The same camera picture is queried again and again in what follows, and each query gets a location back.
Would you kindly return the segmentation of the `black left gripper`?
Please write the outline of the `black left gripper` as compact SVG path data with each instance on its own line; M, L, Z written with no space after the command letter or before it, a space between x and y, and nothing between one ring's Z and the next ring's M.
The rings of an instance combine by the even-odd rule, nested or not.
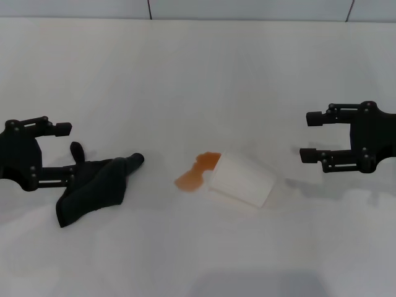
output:
M42 167L36 137L64 137L71 123L53 124L47 116L6 121L1 133L1 179L16 182L25 191L66 187L75 180L76 166Z

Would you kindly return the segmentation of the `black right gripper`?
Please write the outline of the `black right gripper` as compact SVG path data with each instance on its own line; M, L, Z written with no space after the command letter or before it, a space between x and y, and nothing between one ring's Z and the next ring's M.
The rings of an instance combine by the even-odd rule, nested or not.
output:
M395 156L395 115L381 111L374 101L329 104L325 112L306 114L308 126L351 124L351 150L301 148L303 163L320 163L325 173L373 173L376 165Z

